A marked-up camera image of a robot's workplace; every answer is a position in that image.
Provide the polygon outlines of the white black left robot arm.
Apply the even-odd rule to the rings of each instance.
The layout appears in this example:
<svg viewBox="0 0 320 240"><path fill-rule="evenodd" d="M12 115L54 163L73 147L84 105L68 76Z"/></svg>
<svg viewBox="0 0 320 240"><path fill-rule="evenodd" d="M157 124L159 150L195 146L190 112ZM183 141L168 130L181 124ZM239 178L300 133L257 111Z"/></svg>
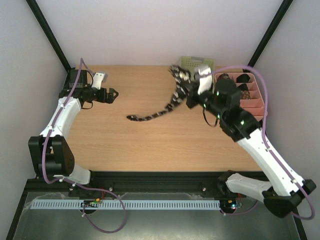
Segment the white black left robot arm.
<svg viewBox="0 0 320 240"><path fill-rule="evenodd" d="M58 95L57 107L49 123L38 136L30 137L28 148L36 175L51 182L67 180L73 184L87 185L91 171L79 166L67 138L72 124L84 103L111 104L119 93L102 84L108 75L103 71L71 69Z"/></svg>

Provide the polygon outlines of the black white patterned tie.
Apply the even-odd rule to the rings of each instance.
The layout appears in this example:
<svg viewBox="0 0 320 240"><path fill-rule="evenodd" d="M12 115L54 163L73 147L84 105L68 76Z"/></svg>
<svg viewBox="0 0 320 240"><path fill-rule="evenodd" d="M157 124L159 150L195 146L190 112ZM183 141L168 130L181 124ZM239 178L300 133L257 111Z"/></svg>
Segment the black white patterned tie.
<svg viewBox="0 0 320 240"><path fill-rule="evenodd" d="M175 110L187 98L191 91L193 81L192 74L188 69L182 68L179 65L170 65L168 71L175 80L175 90L171 95L169 102L162 110L156 111L146 116L127 115L126 118L133 122L147 122L163 115L166 115Z"/></svg>

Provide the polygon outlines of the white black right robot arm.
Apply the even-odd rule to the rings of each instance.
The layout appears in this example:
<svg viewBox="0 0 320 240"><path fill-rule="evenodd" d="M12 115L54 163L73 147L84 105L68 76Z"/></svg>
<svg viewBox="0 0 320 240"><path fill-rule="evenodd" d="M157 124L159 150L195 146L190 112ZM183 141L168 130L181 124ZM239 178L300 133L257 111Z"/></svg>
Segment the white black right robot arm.
<svg viewBox="0 0 320 240"><path fill-rule="evenodd" d="M241 97L241 90L230 79L194 82L187 96L187 106L191 109L200 105L216 116L222 131L250 154L267 177L262 181L229 170L220 177L218 191L224 196L237 193L251 197L278 218L293 215L317 186L289 167L256 118L240 106Z"/></svg>

